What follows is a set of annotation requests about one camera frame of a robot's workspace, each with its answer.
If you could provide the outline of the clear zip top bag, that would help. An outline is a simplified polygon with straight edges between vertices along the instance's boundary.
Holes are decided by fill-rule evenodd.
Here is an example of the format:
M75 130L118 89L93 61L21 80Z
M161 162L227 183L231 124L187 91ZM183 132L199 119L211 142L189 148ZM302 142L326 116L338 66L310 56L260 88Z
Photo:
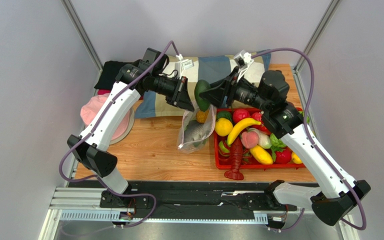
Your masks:
M185 110L183 113L176 143L177 149L185 154L199 151L206 145L213 134L216 122L216 108L213 105L210 105L206 119L201 123L198 122L200 108L195 100L192 104L194 111Z

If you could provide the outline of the grey toy fish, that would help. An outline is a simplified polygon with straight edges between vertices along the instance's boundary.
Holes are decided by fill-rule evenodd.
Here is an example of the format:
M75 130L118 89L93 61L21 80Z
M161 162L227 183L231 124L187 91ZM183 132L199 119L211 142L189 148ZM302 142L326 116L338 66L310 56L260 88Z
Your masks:
M183 132L184 144L195 141L202 141L210 135L210 130L205 127L204 123L199 123L196 120L191 120Z

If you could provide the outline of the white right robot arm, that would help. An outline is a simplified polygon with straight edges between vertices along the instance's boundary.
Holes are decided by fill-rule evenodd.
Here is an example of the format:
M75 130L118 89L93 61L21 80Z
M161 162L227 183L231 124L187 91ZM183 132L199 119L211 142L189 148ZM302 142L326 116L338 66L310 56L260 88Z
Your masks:
M371 187L343 170L320 145L306 118L287 102L289 89L279 70L265 71L255 86L235 67L200 97L218 108L237 101L260 110L260 122L298 155L318 183L318 187L305 187L277 180L264 191L269 206L293 205L312 210L323 223L334 226L353 208L362 207L361 201Z

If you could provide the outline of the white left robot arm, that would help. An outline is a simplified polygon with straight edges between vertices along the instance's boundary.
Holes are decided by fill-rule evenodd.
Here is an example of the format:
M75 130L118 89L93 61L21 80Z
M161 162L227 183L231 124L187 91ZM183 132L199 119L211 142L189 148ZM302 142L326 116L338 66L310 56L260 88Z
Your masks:
M194 63L181 54L176 58L173 76L163 74L169 61L166 53L152 48L146 50L143 59L123 65L114 78L108 98L91 123L79 136L71 135L67 140L69 153L117 194L123 194L129 183L117 169L117 157L107 149L120 123L141 96L148 91L154 92L164 96L171 106L194 111L188 79L183 76Z

